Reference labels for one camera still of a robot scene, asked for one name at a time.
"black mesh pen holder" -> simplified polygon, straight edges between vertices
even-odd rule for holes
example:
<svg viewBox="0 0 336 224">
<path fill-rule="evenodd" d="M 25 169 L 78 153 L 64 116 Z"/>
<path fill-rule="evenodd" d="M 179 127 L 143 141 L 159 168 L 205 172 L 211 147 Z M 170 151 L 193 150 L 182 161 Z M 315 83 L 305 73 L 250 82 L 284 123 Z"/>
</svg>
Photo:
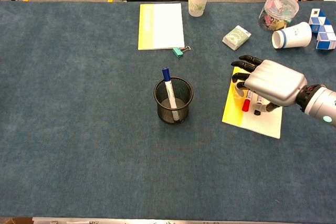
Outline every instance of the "black mesh pen holder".
<svg viewBox="0 0 336 224">
<path fill-rule="evenodd" d="M 159 118 L 168 124 L 182 123 L 188 116 L 189 104 L 193 100 L 194 91 L 190 83 L 180 77 L 171 77 L 176 101 L 176 109 L 171 109 L 164 80 L 154 88 L 154 98 L 158 107 Z"/>
</svg>

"green binder clip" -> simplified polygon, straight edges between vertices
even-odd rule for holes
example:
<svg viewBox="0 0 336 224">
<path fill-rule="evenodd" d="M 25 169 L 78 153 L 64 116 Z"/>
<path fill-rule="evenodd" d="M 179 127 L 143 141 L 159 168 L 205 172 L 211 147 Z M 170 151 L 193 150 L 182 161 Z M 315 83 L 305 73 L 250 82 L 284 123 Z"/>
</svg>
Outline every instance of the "green binder clip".
<svg viewBox="0 0 336 224">
<path fill-rule="evenodd" d="M 178 47 L 174 47 L 173 48 L 173 52 L 176 55 L 176 57 L 180 58 L 181 56 L 183 56 L 183 52 L 189 51 L 191 50 L 190 46 L 184 47 L 184 48 L 178 48 Z"/>
</svg>

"white paper cup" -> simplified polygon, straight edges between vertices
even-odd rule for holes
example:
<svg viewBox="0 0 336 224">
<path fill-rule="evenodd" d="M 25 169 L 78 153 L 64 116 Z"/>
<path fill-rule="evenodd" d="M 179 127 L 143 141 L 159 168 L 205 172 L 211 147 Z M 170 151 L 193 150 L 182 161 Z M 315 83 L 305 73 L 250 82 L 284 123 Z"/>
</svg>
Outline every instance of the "white paper cup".
<svg viewBox="0 0 336 224">
<path fill-rule="evenodd" d="M 311 28 L 307 22 L 275 31 L 272 44 L 276 49 L 289 47 L 306 47 L 311 40 Z"/>
<path fill-rule="evenodd" d="M 189 14 L 193 17 L 202 16 L 207 1 L 208 0 L 188 0 Z"/>
</svg>

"robotic hand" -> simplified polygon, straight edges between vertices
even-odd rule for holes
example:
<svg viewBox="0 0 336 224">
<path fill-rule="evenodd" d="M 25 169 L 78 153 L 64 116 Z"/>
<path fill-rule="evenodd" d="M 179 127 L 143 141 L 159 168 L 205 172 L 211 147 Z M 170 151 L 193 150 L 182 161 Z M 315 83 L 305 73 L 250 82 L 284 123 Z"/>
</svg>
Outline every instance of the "robotic hand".
<svg viewBox="0 0 336 224">
<path fill-rule="evenodd" d="M 249 89 L 270 101 L 254 104 L 260 112 L 271 112 L 280 106 L 298 104 L 301 111 L 336 126 L 336 92 L 322 84 L 307 85 L 303 74 L 271 60 L 260 60 L 250 55 L 240 56 L 241 61 L 231 63 L 250 73 L 236 73 L 232 82 L 236 88 Z"/>
</svg>

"blue marker cap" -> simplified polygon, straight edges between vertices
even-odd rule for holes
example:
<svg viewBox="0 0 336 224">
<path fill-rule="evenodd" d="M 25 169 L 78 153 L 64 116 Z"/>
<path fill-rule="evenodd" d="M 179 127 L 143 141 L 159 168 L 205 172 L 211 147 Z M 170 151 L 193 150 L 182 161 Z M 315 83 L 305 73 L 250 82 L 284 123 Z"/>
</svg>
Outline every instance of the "blue marker cap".
<svg viewBox="0 0 336 224">
<path fill-rule="evenodd" d="M 162 69 L 164 81 L 170 81 L 169 68 Z"/>
</svg>

